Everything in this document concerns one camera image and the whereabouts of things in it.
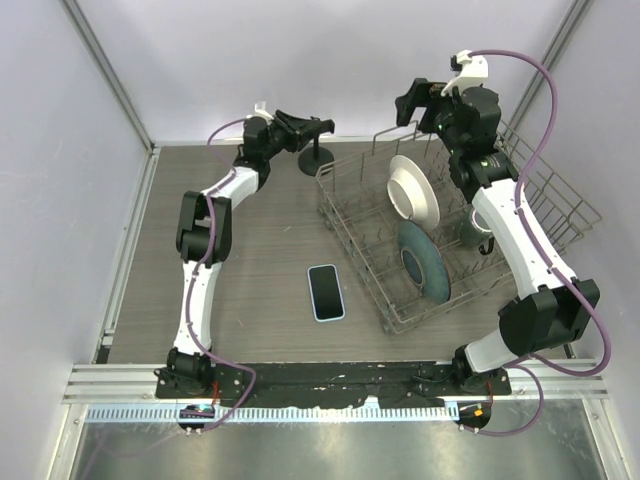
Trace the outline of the light blue case phone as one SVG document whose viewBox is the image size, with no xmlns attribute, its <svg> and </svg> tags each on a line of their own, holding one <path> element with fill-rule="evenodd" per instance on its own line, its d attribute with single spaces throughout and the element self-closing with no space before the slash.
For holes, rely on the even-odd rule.
<svg viewBox="0 0 640 480">
<path fill-rule="evenodd" d="M 336 266 L 311 266 L 307 270 L 307 281 L 315 321 L 325 323 L 342 320 L 346 309 Z"/>
</svg>

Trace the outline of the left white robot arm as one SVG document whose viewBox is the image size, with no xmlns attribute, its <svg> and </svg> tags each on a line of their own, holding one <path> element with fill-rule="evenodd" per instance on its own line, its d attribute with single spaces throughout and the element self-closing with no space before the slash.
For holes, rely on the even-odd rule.
<svg viewBox="0 0 640 480">
<path fill-rule="evenodd" d="M 241 125 L 242 140 L 228 173 L 201 191 L 183 195 L 176 231 L 176 250 L 183 270 L 179 327 L 166 365 L 155 372 L 161 399 L 200 399 L 213 391 L 215 366 L 236 365 L 212 353 L 211 315 L 216 283 L 232 246 L 233 210 L 266 183 L 270 161 L 283 151 L 298 153 L 335 123 L 317 117 L 299 118 L 257 106 L 210 135 Z"/>
</svg>

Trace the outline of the black phone stand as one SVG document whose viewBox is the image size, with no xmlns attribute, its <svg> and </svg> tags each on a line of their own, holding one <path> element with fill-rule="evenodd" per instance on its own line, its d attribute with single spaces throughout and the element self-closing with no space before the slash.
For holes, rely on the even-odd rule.
<svg viewBox="0 0 640 480">
<path fill-rule="evenodd" d="M 298 168 L 307 176 L 315 177 L 318 170 L 334 161 L 333 153 L 320 145 L 320 136 L 316 136 L 312 145 L 298 155 Z"/>
</svg>

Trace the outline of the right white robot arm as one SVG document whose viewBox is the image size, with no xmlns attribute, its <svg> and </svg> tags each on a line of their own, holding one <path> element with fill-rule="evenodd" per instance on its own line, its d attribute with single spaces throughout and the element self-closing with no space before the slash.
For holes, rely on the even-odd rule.
<svg viewBox="0 0 640 480">
<path fill-rule="evenodd" d="M 472 395 L 498 369 L 581 339 L 600 290 L 564 262 L 529 207 L 524 172 L 499 144 L 497 93 L 481 85 L 445 87 L 415 79 L 395 100 L 396 124 L 408 125 L 414 111 L 424 109 L 418 131 L 443 143 L 453 184 L 488 223 L 517 287 L 516 298 L 499 312 L 497 329 L 455 352 L 453 386 Z"/>
</svg>

